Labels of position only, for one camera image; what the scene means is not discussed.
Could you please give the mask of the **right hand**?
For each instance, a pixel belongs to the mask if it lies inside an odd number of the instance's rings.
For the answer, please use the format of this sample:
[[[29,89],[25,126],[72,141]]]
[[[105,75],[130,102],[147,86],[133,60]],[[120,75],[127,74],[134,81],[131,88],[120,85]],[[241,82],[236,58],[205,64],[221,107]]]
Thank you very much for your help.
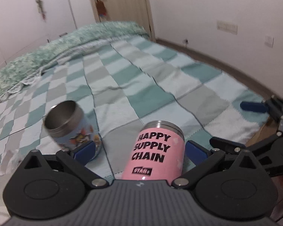
[[[276,176],[272,180],[279,191],[283,190],[283,176]]]

